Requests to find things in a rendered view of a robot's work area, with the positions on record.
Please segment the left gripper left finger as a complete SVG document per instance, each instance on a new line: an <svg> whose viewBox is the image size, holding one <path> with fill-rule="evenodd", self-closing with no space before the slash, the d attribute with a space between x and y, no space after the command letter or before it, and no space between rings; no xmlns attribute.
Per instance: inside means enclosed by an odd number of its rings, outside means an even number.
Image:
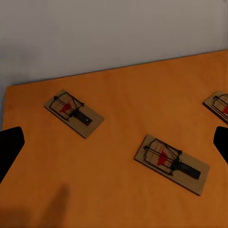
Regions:
<svg viewBox="0 0 228 228"><path fill-rule="evenodd" d="M25 144L20 126L0 132L0 183Z"/></svg>

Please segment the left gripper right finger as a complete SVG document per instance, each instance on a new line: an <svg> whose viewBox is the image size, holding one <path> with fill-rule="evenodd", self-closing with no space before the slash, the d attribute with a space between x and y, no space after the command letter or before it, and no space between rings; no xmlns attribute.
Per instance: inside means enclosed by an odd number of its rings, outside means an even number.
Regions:
<svg viewBox="0 0 228 228"><path fill-rule="evenodd" d="M228 164L228 128L217 127L213 143Z"/></svg>

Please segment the mousetrap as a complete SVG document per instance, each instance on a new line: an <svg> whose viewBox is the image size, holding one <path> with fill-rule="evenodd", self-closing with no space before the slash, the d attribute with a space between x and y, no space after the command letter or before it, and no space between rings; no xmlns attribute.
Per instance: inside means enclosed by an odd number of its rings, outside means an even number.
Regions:
<svg viewBox="0 0 228 228"><path fill-rule="evenodd" d="M210 165L147 135L135 160L201 196Z"/></svg>
<svg viewBox="0 0 228 228"><path fill-rule="evenodd" d="M203 105L228 125L228 94L218 90Z"/></svg>
<svg viewBox="0 0 228 228"><path fill-rule="evenodd" d="M99 113L64 89L44 106L86 139L105 120Z"/></svg>

